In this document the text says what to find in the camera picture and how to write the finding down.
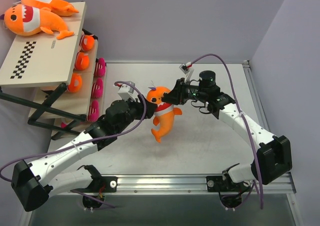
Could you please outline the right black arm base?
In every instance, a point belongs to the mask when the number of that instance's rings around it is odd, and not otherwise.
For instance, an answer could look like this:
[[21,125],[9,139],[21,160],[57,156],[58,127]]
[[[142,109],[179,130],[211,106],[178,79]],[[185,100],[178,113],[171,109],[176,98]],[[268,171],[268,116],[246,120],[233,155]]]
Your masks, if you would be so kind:
[[250,182],[233,182],[229,176],[230,169],[237,166],[234,164],[225,169],[219,175],[208,175],[206,188],[209,193],[218,193],[220,203],[226,211],[238,209],[251,194],[253,186]]

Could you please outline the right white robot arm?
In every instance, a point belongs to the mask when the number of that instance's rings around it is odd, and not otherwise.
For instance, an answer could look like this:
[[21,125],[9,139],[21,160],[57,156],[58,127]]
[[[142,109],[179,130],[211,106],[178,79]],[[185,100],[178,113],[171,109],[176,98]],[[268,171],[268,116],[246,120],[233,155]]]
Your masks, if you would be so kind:
[[188,100],[204,103],[210,114],[231,127],[249,144],[253,150],[253,162],[237,164],[226,170],[227,174],[221,179],[226,190],[232,191],[240,182],[251,180],[268,185],[292,169],[289,139],[284,135],[274,135],[245,114],[236,101],[217,86],[214,71],[200,72],[198,85],[192,85],[184,78],[178,79],[162,100],[173,105],[184,105]]

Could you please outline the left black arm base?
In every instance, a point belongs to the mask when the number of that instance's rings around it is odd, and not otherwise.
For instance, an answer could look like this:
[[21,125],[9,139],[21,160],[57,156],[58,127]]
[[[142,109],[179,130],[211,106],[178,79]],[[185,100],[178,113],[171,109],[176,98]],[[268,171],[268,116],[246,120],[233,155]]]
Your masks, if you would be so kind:
[[81,204],[84,209],[90,210],[92,213],[99,210],[115,209],[115,205],[107,202],[105,193],[117,191],[118,178],[116,176],[102,176],[93,165],[82,165],[77,169],[77,171],[80,170],[89,173],[89,184],[84,188],[76,188],[70,192],[82,196]]

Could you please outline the orange shark plush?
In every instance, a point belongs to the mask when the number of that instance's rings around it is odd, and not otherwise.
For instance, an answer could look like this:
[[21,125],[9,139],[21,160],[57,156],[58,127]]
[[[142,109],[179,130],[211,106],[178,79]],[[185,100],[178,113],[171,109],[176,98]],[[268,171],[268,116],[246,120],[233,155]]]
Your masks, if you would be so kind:
[[43,9],[49,8],[53,13],[61,17],[70,17],[79,11],[65,0],[19,0],[23,5]]
[[58,32],[56,38],[62,40],[74,35],[66,22],[47,7],[16,4],[7,9],[0,19],[10,31],[19,36],[28,37],[40,32],[53,35]]
[[147,93],[146,99],[150,103],[157,105],[154,112],[153,124],[159,126],[158,129],[152,128],[151,133],[158,143],[162,142],[162,138],[169,134],[174,126],[175,116],[181,116],[182,110],[174,107],[173,104],[162,100],[165,94],[171,90],[164,86],[151,86]]

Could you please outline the white pink glasses plush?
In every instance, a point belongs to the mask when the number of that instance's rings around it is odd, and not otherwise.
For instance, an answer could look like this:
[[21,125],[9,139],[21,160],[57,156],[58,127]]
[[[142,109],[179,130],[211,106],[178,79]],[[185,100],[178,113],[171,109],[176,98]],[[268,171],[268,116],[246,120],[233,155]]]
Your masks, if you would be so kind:
[[104,90],[104,82],[101,78],[97,78],[96,81],[92,84],[91,98],[98,99],[102,97],[103,90]]
[[[90,102],[88,114],[86,116],[85,121],[83,121],[83,123],[93,123],[98,120],[99,116],[100,116],[100,104],[99,104],[98,100],[93,99]],[[62,128],[65,128],[72,121],[73,120],[70,118],[62,118],[60,126]]]

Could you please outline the black haired doll plush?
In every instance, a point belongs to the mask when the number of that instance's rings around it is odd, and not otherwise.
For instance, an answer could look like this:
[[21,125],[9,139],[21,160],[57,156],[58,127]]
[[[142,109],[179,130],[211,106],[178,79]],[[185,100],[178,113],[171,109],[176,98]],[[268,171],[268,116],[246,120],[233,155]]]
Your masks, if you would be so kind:
[[69,93],[77,93],[82,88],[82,85],[83,85],[82,76],[78,73],[73,73],[70,84],[67,86],[67,91]]
[[90,65],[90,58],[88,53],[79,51],[76,54],[76,59],[74,63],[74,69],[78,71],[86,70]]
[[81,37],[79,41],[79,49],[83,52],[90,51],[95,45],[95,39],[93,34],[85,34],[84,31],[81,32]]

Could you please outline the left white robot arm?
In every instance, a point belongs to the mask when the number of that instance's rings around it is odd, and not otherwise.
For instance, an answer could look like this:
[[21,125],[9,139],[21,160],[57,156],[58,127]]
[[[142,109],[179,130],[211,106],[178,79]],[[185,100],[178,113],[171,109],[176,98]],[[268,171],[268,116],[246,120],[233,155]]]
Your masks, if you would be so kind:
[[75,189],[97,191],[103,178],[94,166],[69,173],[64,170],[112,144],[133,121],[151,118],[156,109],[157,105],[143,96],[138,101],[116,100],[96,122],[58,150],[30,163],[18,161],[13,168],[11,187],[23,209],[33,211],[50,197]]

